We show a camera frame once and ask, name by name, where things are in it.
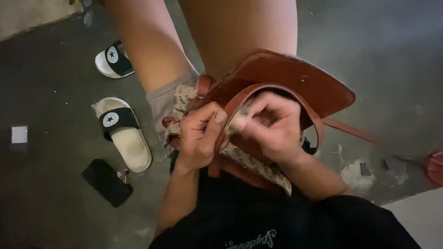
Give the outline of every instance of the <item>red object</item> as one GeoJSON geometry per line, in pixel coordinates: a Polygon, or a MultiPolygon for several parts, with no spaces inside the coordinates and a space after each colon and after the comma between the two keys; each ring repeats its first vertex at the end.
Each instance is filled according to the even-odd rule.
{"type": "Polygon", "coordinates": [[[435,185],[443,187],[443,152],[437,152],[430,156],[425,171],[435,185]]]}

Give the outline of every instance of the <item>black sandal strap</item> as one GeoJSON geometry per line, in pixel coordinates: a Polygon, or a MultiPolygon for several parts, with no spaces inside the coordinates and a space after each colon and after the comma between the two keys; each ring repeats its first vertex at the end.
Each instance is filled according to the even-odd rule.
{"type": "Polygon", "coordinates": [[[105,58],[109,67],[120,76],[125,76],[134,71],[131,62],[126,58],[117,46],[121,44],[121,41],[114,42],[110,47],[105,50],[105,58]]]}
{"type": "Polygon", "coordinates": [[[98,120],[100,121],[103,136],[110,142],[112,142],[112,138],[109,133],[117,128],[134,127],[140,129],[134,113],[131,108],[127,107],[107,111],[102,114],[98,120]]]}

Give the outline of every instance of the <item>forearm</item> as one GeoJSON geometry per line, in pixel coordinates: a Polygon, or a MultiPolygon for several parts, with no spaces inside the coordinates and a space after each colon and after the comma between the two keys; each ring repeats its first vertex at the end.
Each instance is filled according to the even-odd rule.
{"type": "Polygon", "coordinates": [[[348,194],[348,186],[342,177],[324,167],[316,158],[302,153],[292,163],[280,168],[305,196],[313,200],[323,200],[334,195],[348,194]]]}
{"type": "Polygon", "coordinates": [[[157,217],[155,236],[173,227],[197,205],[199,170],[186,171],[175,164],[157,217]]]}

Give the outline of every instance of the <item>black shirt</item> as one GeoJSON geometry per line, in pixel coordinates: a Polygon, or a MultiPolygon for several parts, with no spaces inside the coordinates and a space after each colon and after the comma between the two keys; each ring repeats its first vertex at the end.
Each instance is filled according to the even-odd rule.
{"type": "Polygon", "coordinates": [[[205,173],[196,209],[150,248],[419,248],[392,212],[362,198],[311,203],[296,188],[289,198],[205,173]]]}

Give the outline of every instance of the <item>circular logo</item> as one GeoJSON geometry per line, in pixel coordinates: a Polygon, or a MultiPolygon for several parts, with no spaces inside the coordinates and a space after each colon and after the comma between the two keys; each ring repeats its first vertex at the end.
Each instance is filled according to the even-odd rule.
{"type": "Polygon", "coordinates": [[[117,50],[114,48],[114,46],[112,46],[108,49],[107,56],[108,56],[108,61],[110,63],[116,63],[118,61],[117,50]]]}
{"type": "Polygon", "coordinates": [[[117,121],[118,121],[117,113],[108,113],[103,118],[103,126],[109,127],[111,125],[114,125],[117,121]]]}

